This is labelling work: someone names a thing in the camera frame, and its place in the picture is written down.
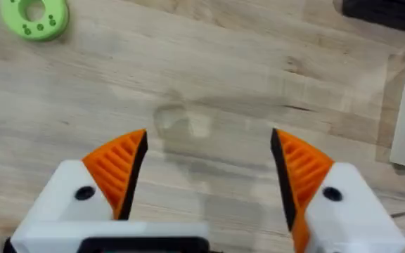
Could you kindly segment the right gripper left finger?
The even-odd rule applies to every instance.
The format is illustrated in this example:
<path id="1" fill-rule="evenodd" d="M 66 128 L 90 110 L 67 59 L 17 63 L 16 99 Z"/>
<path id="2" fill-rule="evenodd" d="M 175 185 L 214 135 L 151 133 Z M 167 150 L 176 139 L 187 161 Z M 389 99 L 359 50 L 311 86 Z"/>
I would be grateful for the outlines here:
<path id="1" fill-rule="evenodd" d="M 29 210 L 33 221 L 127 220 L 148 150 L 147 132 L 115 138 L 80 160 L 64 160 Z"/>

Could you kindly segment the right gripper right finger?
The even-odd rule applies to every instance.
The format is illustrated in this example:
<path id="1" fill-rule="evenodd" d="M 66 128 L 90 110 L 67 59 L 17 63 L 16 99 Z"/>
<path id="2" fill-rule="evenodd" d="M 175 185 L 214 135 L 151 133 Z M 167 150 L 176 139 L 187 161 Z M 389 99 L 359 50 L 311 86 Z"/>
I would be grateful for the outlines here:
<path id="1" fill-rule="evenodd" d="M 297 253 L 405 250 L 405 236 L 353 164 L 280 129 L 270 143 Z"/>

